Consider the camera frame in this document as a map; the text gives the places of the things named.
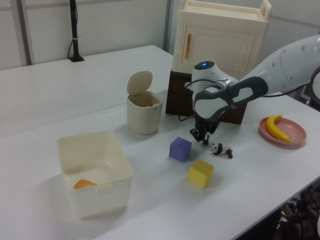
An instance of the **white container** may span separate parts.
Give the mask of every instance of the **white container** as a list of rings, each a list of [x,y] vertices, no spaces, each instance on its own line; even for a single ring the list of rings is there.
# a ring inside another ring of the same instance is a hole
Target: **white container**
[[[241,79],[259,63],[271,10],[268,0],[261,8],[181,0],[172,71],[191,74],[196,64],[213,61]]]
[[[140,71],[130,77],[127,85],[127,123],[139,135],[155,133],[160,123],[162,100],[153,92],[147,91],[152,78],[150,71]]]
[[[110,131],[60,138],[58,155],[73,214],[84,218],[123,207],[130,195],[133,171]],[[79,180],[97,185],[74,189]]]

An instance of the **black cable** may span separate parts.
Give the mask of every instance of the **black cable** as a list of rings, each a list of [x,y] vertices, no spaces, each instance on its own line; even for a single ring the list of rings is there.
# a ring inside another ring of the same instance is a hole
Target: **black cable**
[[[184,86],[184,88],[183,88],[183,90],[182,90],[182,92],[181,92],[181,94],[180,94],[179,100],[178,100],[178,118],[179,118],[179,121],[181,121],[181,122],[189,119],[189,117],[185,117],[184,119],[181,119],[181,117],[180,117],[180,105],[181,105],[180,102],[181,102],[181,96],[182,96],[182,94],[184,93],[184,90],[187,89],[187,87],[189,87],[191,84],[194,84],[194,83],[200,82],[200,81],[215,83],[215,82],[219,82],[219,81],[222,81],[222,80],[213,81],[213,80],[209,80],[209,79],[198,79],[198,80],[194,80],[193,82],[190,82],[190,83],[188,83],[186,86]]]
[[[301,221],[301,223],[300,223],[300,225],[301,225],[301,240],[304,240],[304,231],[305,231],[305,227],[304,227],[304,221],[302,220]]]
[[[312,199],[312,202],[311,203],[314,203],[315,204],[315,207],[316,207],[316,221],[318,221],[318,218],[319,218],[319,212],[318,212],[318,209],[319,209],[319,206],[317,204],[317,202],[314,200],[313,196],[312,196],[312,192],[310,192],[310,188],[308,187],[307,188],[307,191]],[[311,217],[309,218],[311,224],[312,224],[312,227],[313,227],[313,234],[316,236],[318,234],[318,230],[317,230],[317,223],[314,221],[314,216],[313,214],[311,215]]]
[[[320,193],[319,193],[319,187],[315,188],[314,191],[318,195],[318,197],[315,198],[316,201],[320,200]]]
[[[74,5],[75,5],[75,26],[77,26],[78,25],[78,8],[77,8],[76,2],[74,2]],[[72,39],[69,46],[67,59],[69,59],[70,49],[73,43],[74,43],[74,40]]]
[[[313,220],[313,215],[311,213],[309,213],[309,209],[308,209],[308,205],[309,203],[307,202],[307,190],[304,190],[301,192],[300,196],[301,196],[301,200],[303,202],[303,206],[304,206],[304,210],[305,210],[305,214],[306,214],[306,219],[310,221],[311,225],[312,225],[312,230],[315,231],[314,229],[314,220]]]
[[[268,95],[268,96],[263,96],[263,98],[275,98],[275,97],[281,97],[281,96],[284,96],[284,95],[288,95],[288,94],[291,94],[295,91],[298,91],[299,89],[303,88],[305,85],[307,84],[303,84],[301,86],[298,86],[297,88],[291,90],[291,91],[288,91],[288,92],[285,92],[285,93],[282,93],[282,94],[278,94],[278,95]]]

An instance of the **yellow cube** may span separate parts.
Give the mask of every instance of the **yellow cube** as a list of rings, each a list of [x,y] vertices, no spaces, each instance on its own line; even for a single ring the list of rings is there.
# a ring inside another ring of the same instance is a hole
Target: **yellow cube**
[[[214,168],[215,167],[213,165],[202,161],[201,159],[197,159],[190,167],[188,177],[189,182],[192,182],[204,189],[212,178]]]

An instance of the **cabinet handle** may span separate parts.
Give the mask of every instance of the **cabinet handle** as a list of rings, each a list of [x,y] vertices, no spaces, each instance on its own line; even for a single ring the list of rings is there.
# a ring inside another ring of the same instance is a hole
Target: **cabinet handle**
[[[191,33],[188,34],[188,37],[186,39],[186,48],[185,48],[184,59],[188,59],[188,57],[189,57],[190,39],[191,39]]]

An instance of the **purple cube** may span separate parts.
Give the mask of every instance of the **purple cube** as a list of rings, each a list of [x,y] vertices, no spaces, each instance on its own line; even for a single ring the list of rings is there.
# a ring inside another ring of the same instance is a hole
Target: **purple cube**
[[[180,162],[184,162],[191,153],[191,142],[181,137],[177,137],[170,143],[169,157],[174,158]]]

